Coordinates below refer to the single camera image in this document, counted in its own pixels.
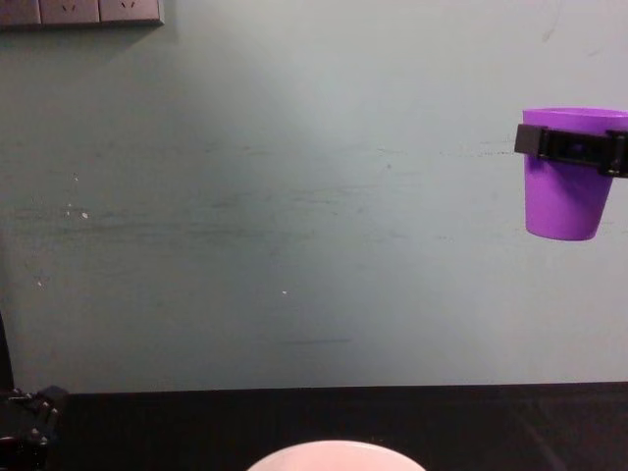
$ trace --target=black table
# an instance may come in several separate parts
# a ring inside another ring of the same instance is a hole
[[[621,471],[628,384],[78,394],[60,434],[53,470],[244,471],[342,439],[428,471]]]

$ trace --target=plastic cup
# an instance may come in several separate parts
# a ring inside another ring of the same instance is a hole
[[[628,112],[598,108],[524,110],[523,123],[561,131],[604,135],[628,131]],[[525,157],[526,229],[557,240],[589,240],[596,235],[611,177],[592,167]]]

